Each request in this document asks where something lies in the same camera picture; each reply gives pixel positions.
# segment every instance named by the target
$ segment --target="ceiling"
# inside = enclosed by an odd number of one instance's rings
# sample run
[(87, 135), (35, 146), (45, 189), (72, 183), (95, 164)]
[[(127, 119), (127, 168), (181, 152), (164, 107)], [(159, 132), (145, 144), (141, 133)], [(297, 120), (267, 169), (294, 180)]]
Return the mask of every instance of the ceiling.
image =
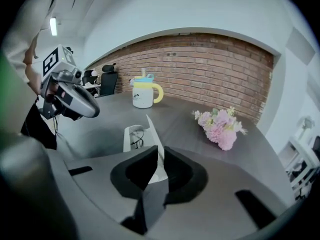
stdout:
[(53, 17), (60, 37), (85, 38), (99, 16), (116, 0), (57, 0)]

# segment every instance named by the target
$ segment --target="brick wall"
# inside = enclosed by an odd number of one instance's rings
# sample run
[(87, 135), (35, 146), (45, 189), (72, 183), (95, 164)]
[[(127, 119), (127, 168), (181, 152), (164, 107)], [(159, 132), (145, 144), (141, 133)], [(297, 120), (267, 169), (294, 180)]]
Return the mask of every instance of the brick wall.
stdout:
[(237, 114), (258, 122), (271, 83), (273, 56), (235, 38), (194, 33), (137, 42), (92, 64), (116, 63), (116, 93), (130, 92), (129, 81), (141, 68), (154, 74), (165, 96), (217, 109), (234, 106)]

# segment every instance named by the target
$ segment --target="white device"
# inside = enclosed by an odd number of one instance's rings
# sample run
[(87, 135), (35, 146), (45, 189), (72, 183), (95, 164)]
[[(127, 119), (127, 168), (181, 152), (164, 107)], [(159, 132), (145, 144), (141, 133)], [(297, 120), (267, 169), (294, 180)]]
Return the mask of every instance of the white device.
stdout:
[[(46, 119), (58, 114), (73, 120), (82, 116), (98, 116), (98, 103), (90, 92), (80, 85), (81, 75), (72, 52), (61, 44), (45, 58), (41, 72), (41, 96), (45, 102), (39, 111)], [(58, 84), (56, 94), (47, 95), (48, 89), (54, 84)]]

